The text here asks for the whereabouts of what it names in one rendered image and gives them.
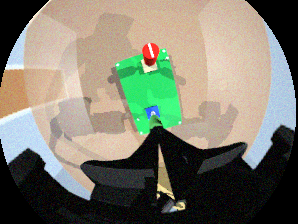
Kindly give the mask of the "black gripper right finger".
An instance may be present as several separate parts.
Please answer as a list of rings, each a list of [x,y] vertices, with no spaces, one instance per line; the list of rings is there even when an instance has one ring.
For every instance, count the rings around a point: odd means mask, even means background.
[[[247,144],[242,141],[233,145],[227,144],[226,147],[200,149],[186,143],[185,140],[182,141],[161,125],[157,125],[157,129],[158,144],[176,204],[186,202],[185,197],[204,173],[242,157],[247,149]]]

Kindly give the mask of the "green circuit board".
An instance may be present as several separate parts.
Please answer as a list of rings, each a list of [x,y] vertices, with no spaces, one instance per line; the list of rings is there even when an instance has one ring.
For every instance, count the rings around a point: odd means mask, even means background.
[[[154,125],[169,128],[182,124],[176,81],[165,48],[148,43],[140,55],[114,64],[140,135],[152,131]]]

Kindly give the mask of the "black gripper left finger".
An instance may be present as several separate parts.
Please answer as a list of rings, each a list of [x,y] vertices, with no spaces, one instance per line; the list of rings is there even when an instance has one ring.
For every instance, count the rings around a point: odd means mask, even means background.
[[[121,186],[121,188],[146,189],[150,204],[157,206],[158,185],[158,129],[154,125],[144,143],[128,159],[97,161],[81,164],[82,172],[93,184]]]

